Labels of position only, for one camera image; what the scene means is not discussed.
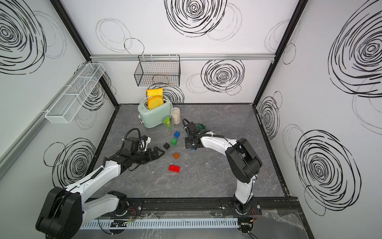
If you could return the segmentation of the small green lego brick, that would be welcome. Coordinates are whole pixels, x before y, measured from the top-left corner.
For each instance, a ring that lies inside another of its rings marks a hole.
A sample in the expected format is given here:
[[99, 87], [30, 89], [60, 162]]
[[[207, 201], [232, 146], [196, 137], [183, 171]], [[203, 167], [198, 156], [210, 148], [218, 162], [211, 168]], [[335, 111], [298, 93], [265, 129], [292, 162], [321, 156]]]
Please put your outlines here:
[[171, 139], [171, 145], [176, 146], [177, 143], [178, 143], [178, 140], [177, 140], [176, 138], [172, 138], [172, 139]]

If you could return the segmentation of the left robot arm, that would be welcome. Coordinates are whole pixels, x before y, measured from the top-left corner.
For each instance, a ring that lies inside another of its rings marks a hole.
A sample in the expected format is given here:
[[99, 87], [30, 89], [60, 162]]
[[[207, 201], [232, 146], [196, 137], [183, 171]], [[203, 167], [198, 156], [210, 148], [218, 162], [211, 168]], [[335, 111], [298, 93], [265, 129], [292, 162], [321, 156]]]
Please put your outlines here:
[[149, 139], [129, 137], [112, 156], [104, 158], [102, 165], [86, 177], [64, 188], [49, 191], [35, 228], [53, 239], [70, 239], [81, 226], [108, 213], [125, 215], [129, 211], [125, 194], [115, 190], [101, 198], [89, 198], [113, 178], [133, 164], [140, 166], [162, 157], [164, 150], [149, 148]]

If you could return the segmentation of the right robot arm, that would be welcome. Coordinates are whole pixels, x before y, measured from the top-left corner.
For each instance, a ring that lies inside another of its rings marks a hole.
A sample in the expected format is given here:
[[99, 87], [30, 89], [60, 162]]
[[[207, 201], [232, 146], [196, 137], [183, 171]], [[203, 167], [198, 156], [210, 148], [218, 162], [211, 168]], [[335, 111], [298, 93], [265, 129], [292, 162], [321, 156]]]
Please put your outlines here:
[[207, 130], [203, 124], [196, 124], [182, 119], [187, 134], [185, 147], [187, 149], [209, 148], [226, 156], [231, 171], [237, 179], [234, 194], [235, 210], [244, 215], [250, 211], [253, 202], [253, 187], [258, 179], [263, 163], [245, 138], [228, 139], [222, 135]]

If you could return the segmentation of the dark green long lego brick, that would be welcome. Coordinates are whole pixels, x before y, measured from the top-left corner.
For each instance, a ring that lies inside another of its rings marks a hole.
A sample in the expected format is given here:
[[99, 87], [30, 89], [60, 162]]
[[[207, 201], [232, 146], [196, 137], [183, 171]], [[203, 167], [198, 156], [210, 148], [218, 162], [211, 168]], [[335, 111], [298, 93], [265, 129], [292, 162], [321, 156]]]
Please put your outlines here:
[[205, 125], [203, 125], [203, 124], [201, 124], [201, 123], [198, 123], [197, 127], [198, 127], [198, 129], [200, 129], [200, 130], [204, 130], [204, 129], [206, 129]]

